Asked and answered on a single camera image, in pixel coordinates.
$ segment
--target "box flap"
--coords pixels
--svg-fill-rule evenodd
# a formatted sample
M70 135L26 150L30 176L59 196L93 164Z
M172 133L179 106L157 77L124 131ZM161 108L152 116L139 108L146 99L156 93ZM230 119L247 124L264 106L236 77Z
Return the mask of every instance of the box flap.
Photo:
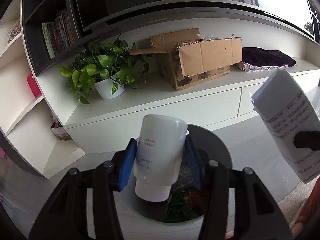
M195 28L171 33L162 33L151 36L150 39L151 45L154 49L161 49L169 52L176 44L183 43L185 41L199 41L200 32L198 28Z
M166 51L161 49L133 49L129 50L130 55L140 55L140 54L151 54L151 53L166 53Z
M242 60L241 39L199 41L181 46L179 57L183 76L193 76Z

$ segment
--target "stack of paper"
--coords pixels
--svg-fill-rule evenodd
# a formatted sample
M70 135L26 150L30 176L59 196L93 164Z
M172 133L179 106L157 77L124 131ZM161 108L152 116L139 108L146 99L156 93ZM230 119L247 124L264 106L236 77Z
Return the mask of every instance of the stack of paper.
M252 96L279 151L304 183L320 173L320 151L296 148L300 131L320 131L319 118L301 87L285 69L277 69Z

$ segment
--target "red box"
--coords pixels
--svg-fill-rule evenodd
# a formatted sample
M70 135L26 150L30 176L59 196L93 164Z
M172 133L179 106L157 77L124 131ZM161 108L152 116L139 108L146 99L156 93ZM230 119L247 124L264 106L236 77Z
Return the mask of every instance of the red box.
M27 77L27 81L28 81L29 87L30 87L34 97L37 98L39 95L41 95L41 91L40 91L32 73Z

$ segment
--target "bottle cap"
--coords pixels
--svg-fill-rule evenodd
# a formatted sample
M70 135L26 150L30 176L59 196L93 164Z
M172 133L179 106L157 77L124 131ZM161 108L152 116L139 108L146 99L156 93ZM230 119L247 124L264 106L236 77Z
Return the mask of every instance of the bottle cap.
M135 193L138 197L144 200L151 202L162 202L168 199L170 190L171 185L153 186L137 179Z

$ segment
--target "white flower pot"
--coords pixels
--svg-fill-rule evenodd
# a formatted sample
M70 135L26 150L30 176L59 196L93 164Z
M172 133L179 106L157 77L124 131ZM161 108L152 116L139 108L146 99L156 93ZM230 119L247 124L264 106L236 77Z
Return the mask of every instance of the white flower pot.
M118 78L118 75L115 74L111 78L116 79L116 78ZM120 84L117 82L118 83L118 90L116 93L114 93L112 95L111 90L112 90L113 82L114 81L111 79L105 79L105 80L102 80L94 85L103 100L109 100L109 99L115 98L115 97L119 96L124 91L124 85L120 86Z

